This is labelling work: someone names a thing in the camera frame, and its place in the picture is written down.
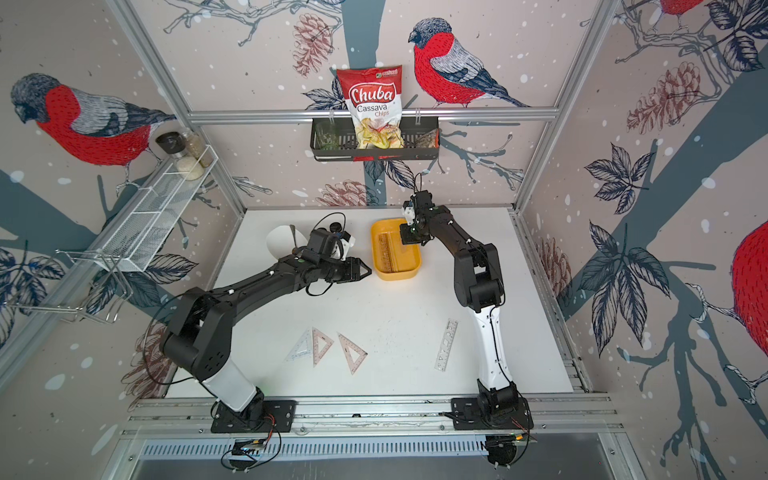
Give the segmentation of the pink long stencil ruler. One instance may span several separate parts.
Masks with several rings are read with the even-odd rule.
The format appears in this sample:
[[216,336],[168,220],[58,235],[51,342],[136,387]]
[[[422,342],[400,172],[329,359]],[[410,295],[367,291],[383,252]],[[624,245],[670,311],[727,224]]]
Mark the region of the pink long stencil ruler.
[[392,272],[392,261],[391,261],[391,255],[390,255],[388,233],[381,233],[378,236],[378,246],[379,246],[380,271],[383,273],[389,274]]

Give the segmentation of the yellow plastic storage box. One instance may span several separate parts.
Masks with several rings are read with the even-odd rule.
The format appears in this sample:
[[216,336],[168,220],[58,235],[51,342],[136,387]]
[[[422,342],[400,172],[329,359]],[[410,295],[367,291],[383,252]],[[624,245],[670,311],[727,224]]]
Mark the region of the yellow plastic storage box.
[[[384,281],[411,279],[417,275],[421,267],[419,246],[417,244],[403,245],[401,242],[400,225],[405,223],[405,219],[382,219],[376,221],[371,227],[374,269],[378,277]],[[389,234],[392,261],[392,272],[389,274],[380,271],[378,236],[381,233]]]

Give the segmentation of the clear short stencil ruler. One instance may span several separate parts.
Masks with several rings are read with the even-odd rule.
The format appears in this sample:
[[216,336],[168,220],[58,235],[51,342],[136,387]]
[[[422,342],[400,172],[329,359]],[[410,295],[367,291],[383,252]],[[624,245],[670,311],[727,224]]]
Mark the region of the clear short stencil ruler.
[[446,371],[457,329],[458,321],[449,319],[440,340],[434,365],[434,368],[440,372]]

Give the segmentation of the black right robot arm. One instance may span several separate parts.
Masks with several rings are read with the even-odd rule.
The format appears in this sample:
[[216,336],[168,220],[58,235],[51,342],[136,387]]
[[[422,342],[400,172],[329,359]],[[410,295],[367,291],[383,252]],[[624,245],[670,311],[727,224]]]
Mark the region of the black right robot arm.
[[438,240],[452,255],[453,285],[459,304],[473,312],[479,338],[478,408],[489,427],[514,424],[528,412],[527,400],[512,379],[503,348],[500,313],[506,296],[497,248],[472,237],[450,209],[433,202],[426,190],[415,191],[403,203],[406,222],[400,226],[404,245],[426,245]]

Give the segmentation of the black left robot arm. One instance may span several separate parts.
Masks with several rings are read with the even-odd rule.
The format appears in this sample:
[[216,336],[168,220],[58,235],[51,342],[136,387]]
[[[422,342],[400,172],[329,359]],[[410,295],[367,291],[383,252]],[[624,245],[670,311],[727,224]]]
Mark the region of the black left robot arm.
[[234,327],[255,310],[285,295],[329,285],[356,283],[372,274],[361,259],[347,255],[351,236],[315,228],[308,243],[296,246],[266,270],[235,284],[204,291],[192,288],[178,299],[160,350],[209,391],[228,413],[244,421],[264,416],[262,391],[231,359]]

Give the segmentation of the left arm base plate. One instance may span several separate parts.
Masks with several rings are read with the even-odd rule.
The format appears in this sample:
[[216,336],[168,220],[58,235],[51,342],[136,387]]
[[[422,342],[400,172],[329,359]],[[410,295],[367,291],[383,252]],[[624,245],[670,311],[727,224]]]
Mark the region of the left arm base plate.
[[298,402],[255,398],[242,412],[235,412],[220,401],[212,410],[210,431],[214,434],[288,433]]

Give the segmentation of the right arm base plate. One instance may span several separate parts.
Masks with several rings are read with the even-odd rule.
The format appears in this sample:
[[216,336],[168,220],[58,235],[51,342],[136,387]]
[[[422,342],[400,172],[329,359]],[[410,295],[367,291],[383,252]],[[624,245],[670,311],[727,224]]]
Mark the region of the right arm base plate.
[[451,399],[448,411],[441,415],[453,422],[455,430],[523,430],[534,428],[528,400],[520,397],[509,408],[499,407],[493,410],[482,405],[477,397],[457,397]]

